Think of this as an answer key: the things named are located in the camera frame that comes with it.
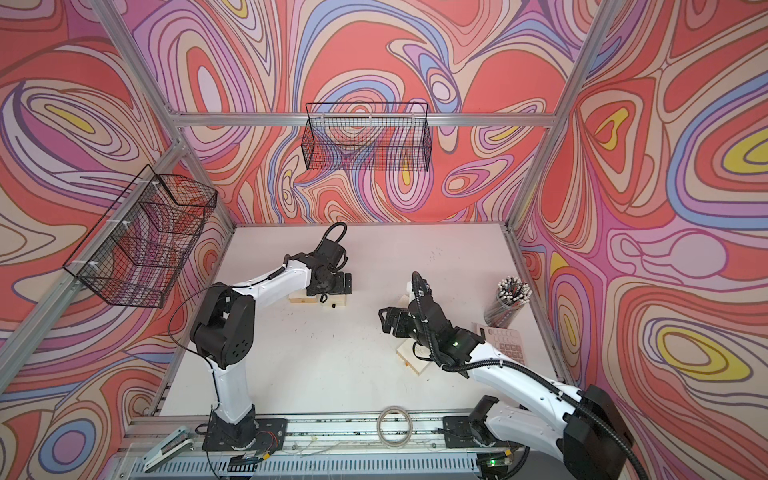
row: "black wire basket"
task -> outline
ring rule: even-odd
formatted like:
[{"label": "black wire basket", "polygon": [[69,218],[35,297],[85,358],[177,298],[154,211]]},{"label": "black wire basket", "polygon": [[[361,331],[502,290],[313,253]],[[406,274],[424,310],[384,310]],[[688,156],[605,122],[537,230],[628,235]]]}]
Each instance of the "black wire basket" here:
[{"label": "black wire basket", "polygon": [[423,102],[306,104],[307,170],[428,171],[432,133]]},{"label": "black wire basket", "polygon": [[123,218],[112,220],[117,225],[79,270],[73,271],[75,262],[70,262],[74,252],[64,269],[110,305],[161,308],[216,202],[217,192],[207,185],[182,175],[154,174]]}]

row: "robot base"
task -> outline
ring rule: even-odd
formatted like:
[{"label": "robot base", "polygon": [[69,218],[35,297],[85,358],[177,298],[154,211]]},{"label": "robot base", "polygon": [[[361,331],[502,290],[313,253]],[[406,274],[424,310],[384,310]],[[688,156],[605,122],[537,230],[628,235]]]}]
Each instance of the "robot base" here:
[{"label": "robot base", "polygon": [[287,423],[286,419],[257,419],[254,407],[251,407],[250,412],[236,425],[225,422],[212,412],[203,441],[203,450],[205,452],[282,450]]}]

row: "pencil holder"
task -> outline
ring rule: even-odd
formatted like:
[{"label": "pencil holder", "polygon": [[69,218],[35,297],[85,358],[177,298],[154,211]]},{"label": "pencil holder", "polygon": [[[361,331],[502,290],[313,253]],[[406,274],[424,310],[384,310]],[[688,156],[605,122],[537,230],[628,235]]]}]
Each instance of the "pencil holder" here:
[{"label": "pencil holder", "polygon": [[493,300],[485,308],[485,324],[505,329],[509,327],[518,312],[531,299],[531,287],[516,276],[509,276],[499,282]]}]

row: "colorful patterned wall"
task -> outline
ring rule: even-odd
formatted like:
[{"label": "colorful patterned wall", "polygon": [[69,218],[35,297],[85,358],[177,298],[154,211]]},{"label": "colorful patterned wall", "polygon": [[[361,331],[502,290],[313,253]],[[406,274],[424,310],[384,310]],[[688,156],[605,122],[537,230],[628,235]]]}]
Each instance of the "colorful patterned wall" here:
[{"label": "colorful patterned wall", "polygon": [[[171,107],[301,112],[423,100],[437,112],[551,112],[590,2],[134,2],[122,14]],[[187,138],[238,223],[500,221],[542,129],[433,129],[424,173],[305,172],[301,128]]]},{"label": "colorful patterned wall", "polygon": [[[87,4],[0,5],[3,342],[115,196],[168,146]],[[209,280],[223,232],[212,217],[162,310],[78,295],[0,396],[0,478],[99,475],[154,397],[174,352],[168,316]],[[192,307],[174,320],[177,335]]]},{"label": "colorful patterned wall", "polygon": [[591,2],[119,2],[177,111],[303,111],[422,98],[433,111],[553,111]]},{"label": "colorful patterned wall", "polygon": [[543,128],[460,127],[429,172],[304,167],[298,127],[190,127],[236,223],[505,220]]},{"label": "colorful patterned wall", "polygon": [[167,139],[82,2],[0,6],[0,336]]},{"label": "colorful patterned wall", "polygon": [[654,478],[768,478],[768,4],[628,2],[515,225]]}]

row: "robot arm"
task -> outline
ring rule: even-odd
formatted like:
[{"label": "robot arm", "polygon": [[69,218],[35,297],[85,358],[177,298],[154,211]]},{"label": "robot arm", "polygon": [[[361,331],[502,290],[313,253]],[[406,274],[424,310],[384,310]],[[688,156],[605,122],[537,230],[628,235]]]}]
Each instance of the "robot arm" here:
[{"label": "robot arm", "polygon": [[[342,233],[336,240],[329,240],[328,234],[337,227],[342,227]],[[253,346],[255,316],[264,307],[304,288],[308,296],[319,294],[321,301],[328,295],[351,293],[352,276],[341,271],[347,256],[339,242],[346,228],[343,222],[331,225],[314,251],[286,255],[283,264],[272,272],[234,285],[215,283],[207,290],[192,324],[190,340],[214,375],[218,405],[209,432],[223,436],[227,446],[245,448],[256,434],[256,412],[242,362]]]},{"label": "robot arm", "polygon": [[475,443],[512,441],[533,447],[561,460],[579,480],[615,480],[627,459],[640,478],[647,478],[631,452],[634,439],[606,392],[597,386],[581,391],[542,377],[477,334],[454,327],[418,272],[409,289],[408,309],[379,311],[382,331],[413,338],[429,347],[442,370],[489,385],[525,407],[484,397],[469,416]]}]

